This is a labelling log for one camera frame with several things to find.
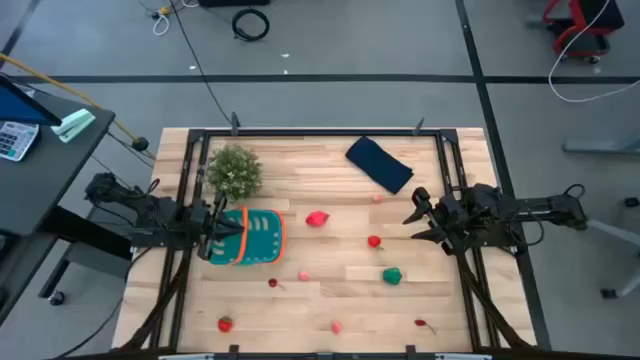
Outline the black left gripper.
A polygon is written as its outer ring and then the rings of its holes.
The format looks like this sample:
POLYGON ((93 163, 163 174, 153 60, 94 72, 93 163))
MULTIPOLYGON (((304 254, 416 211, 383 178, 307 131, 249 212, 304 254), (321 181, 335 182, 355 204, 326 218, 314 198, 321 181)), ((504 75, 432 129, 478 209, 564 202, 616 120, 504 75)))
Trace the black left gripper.
POLYGON ((243 223, 236 223, 222 214, 226 207, 226 195, 217 193, 213 204, 204 199, 194 200, 190 211, 190 232, 197 239, 197 256, 208 261, 210 258, 209 246, 215 242, 221 242, 225 238, 244 234, 243 223))

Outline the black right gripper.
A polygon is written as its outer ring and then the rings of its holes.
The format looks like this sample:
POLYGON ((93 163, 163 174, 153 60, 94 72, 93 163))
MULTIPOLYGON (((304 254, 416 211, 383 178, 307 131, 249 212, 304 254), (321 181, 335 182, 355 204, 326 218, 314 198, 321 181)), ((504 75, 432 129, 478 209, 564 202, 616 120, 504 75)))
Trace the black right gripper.
POLYGON ((433 211, 434 227, 411 236, 411 239, 432 241, 445 244, 446 253, 465 253, 469 249, 467 225, 470 220, 468 210, 469 192, 461 192, 457 199, 453 194, 440 198, 434 210, 430 195, 424 187, 416 188, 411 201, 415 209, 403 223, 410 224, 429 216, 433 211))

